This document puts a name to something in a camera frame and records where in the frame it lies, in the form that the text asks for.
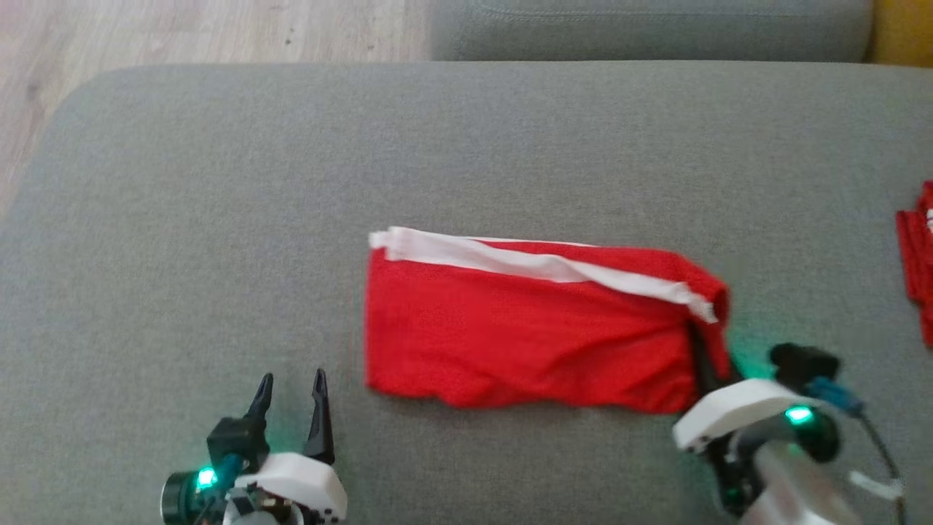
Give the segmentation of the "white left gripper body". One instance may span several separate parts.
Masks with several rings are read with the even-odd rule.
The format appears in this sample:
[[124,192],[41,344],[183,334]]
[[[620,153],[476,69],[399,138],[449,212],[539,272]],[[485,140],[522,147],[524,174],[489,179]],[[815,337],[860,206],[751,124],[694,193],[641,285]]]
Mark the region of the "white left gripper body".
[[240,475],[237,489],[259,489],[262,496],[287,499],[300,508],[319,512],[327,524],[347,518],[348,498],[339,476],[327,463],[300,453],[271,454],[256,474]]

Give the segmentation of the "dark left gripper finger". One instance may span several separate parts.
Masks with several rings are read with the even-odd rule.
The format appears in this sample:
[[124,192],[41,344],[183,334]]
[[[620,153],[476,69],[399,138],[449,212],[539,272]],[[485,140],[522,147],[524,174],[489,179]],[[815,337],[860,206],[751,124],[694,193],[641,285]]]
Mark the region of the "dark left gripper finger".
[[259,388],[254,393],[253,400],[243,415],[243,421],[246,425],[246,431],[250,438],[265,438],[267,428],[267,412],[273,399],[274,376],[273,373],[266,373],[260,380]]
[[312,398],[314,409],[308,438],[304,444],[304,455],[318,462],[333,465],[335,463],[335,443],[332,431],[329,404],[329,387],[323,368],[316,370]]

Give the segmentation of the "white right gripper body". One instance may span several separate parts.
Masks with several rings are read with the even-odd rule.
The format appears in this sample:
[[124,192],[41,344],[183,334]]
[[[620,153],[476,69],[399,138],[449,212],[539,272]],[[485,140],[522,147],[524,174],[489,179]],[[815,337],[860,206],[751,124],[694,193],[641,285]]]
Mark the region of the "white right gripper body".
[[723,386],[674,423],[673,438],[710,467],[727,515],[810,515],[811,408],[785,386],[761,378]]

